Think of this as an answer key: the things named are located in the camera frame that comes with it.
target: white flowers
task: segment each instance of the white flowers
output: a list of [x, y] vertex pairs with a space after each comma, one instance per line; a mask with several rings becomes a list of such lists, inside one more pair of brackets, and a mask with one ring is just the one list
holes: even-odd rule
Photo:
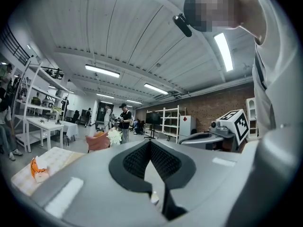
[[120, 145], [120, 141], [122, 141], [122, 132], [118, 132], [116, 130], [109, 131], [107, 137], [110, 140], [110, 145]]

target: white tape strip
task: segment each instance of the white tape strip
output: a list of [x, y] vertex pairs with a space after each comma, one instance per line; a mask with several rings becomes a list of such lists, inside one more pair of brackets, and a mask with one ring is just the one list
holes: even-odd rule
[[72, 177], [65, 187], [47, 204], [45, 211], [56, 218], [62, 218], [77, 193], [83, 186], [83, 180]]
[[235, 161], [224, 160], [224, 159], [217, 158], [217, 157], [215, 157], [213, 159], [213, 162], [217, 163], [217, 164], [220, 164], [220, 165], [223, 165], [223, 166], [235, 166], [236, 165]]

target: checkered tablecloth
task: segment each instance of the checkered tablecloth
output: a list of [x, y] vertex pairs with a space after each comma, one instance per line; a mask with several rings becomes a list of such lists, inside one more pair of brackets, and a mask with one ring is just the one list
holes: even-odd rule
[[[52, 176], [83, 155], [85, 154], [53, 147], [39, 157], [47, 162], [49, 175]], [[11, 183], [27, 196], [31, 196], [43, 184], [37, 183], [32, 177], [30, 163], [11, 178]]]

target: brick wall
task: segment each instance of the brick wall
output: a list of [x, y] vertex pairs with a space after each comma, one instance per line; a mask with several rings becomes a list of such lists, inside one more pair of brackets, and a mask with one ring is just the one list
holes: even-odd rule
[[251, 97], [254, 97], [253, 83], [247, 83], [201, 96], [181, 99], [172, 103], [137, 109], [136, 118], [145, 120], [147, 110], [161, 110], [163, 107], [175, 108], [179, 105], [180, 107], [186, 107], [187, 115], [196, 118], [197, 131], [202, 132], [208, 129], [211, 121], [231, 110], [243, 109], [245, 114], [247, 114], [246, 99]]

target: black strap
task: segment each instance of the black strap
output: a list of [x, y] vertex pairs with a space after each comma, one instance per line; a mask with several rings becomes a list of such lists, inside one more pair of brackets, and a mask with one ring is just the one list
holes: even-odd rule
[[263, 73], [262, 73], [262, 70], [261, 70], [261, 66], [260, 66], [260, 63], [263, 65], [262, 61], [259, 60], [258, 56], [257, 56], [257, 51], [256, 51], [256, 54], [255, 54], [255, 65], [256, 65], [256, 68], [257, 68], [257, 71], [258, 71], [258, 75], [259, 75], [259, 78], [260, 78], [260, 82], [264, 88], [264, 90], [267, 89], [267, 87], [264, 85], [264, 77], [263, 77]]

